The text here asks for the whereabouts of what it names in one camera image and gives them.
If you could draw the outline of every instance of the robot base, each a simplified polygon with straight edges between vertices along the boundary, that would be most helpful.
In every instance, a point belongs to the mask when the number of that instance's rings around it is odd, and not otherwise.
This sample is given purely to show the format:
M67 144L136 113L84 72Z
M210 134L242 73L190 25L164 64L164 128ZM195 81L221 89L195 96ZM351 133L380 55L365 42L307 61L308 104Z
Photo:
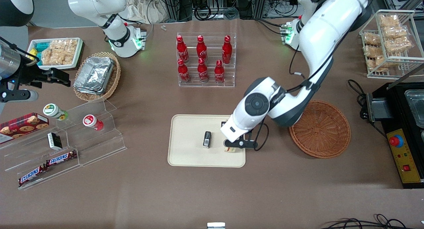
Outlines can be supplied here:
M120 57L131 57L138 51L144 50L146 46L145 31L141 31L139 28L134 28L131 25L128 25L127 28L130 30L130 37L122 47L113 46L109 41L112 50Z
M296 29L296 25L299 21L300 19L295 19L292 22L282 24L280 27L280 33L282 34L281 40L283 44L287 44L293 49L297 49L299 46L299 32Z

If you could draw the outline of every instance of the brown woven basket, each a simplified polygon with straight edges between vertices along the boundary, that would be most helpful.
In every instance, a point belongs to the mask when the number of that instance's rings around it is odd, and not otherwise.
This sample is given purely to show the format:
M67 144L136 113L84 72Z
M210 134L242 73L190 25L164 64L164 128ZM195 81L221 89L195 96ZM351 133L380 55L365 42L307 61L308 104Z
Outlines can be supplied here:
M101 97L103 97L104 99L108 99L110 96L112 96L112 93L116 90L116 87L118 86L118 81L119 81L119 78L121 77L121 66L119 65L118 59L116 59L116 57L109 52L98 52L91 55L90 57L108 57L114 60L112 74L110 75L109 82L107 83L106 92L102 95L94 95L94 94L79 92L75 88L74 88L74 92L78 96L78 98L81 100L92 101L95 99L99 99ZM84 60L81 63L78 69L77 75L75 76L75 79L77 79L78 75L81 72L82 66L87 61L88 58L86 58L86 60Z
M310 101L299 121L289 130L299 148L317 158L341 155L350 142L346 117L324 101Z

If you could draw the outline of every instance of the red button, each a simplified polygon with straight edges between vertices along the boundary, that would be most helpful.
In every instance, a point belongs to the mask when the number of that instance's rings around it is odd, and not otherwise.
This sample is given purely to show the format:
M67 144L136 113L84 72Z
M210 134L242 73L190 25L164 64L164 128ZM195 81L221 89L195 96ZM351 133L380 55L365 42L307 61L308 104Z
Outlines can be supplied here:
M392 146L398 146L400 144L400 140L398 137L390 137L389 143Z
M403 171L411 171L411 168L409 167L409 165L404 165Z

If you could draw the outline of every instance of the red cookie box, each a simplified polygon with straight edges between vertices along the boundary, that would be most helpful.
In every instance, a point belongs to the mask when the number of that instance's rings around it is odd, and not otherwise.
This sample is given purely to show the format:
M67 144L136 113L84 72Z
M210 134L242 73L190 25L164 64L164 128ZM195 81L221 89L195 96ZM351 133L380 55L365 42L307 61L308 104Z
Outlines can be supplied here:
M35 112L9 120L0 125L0 144L47 127L49 120Z

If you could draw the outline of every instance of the coca-cola bottle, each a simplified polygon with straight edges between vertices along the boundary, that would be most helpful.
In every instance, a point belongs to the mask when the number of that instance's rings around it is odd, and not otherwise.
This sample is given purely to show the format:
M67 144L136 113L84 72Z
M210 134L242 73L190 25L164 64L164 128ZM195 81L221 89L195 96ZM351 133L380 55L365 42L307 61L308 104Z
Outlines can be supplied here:
M184 61L184 63L188 63L188 49L181 35L177 36L177 51L178 55Z
M187 66L185 66L184 61L180 58L178 60L178 74L180 75L180 79L182 83L190 82L190 75L188 74Z
M222 66L221 60L216 61L215 81L217 84L221 84L224 82L224 67Z
M197 56L199 58L203 58L203 60L205 60L205 62L208 61L208 51L206 48L206 44L203 42L203 36L199 35L197 36Z
M231 54L233 47L231 46L231 37L229 35L224 37L224 45L222 46L222 61L224 64L229 64L231 60Z
M197 66L197 71L199 72L200 82L205 84L209 81L208 68L205 65L205 60L199 58L199 65Z

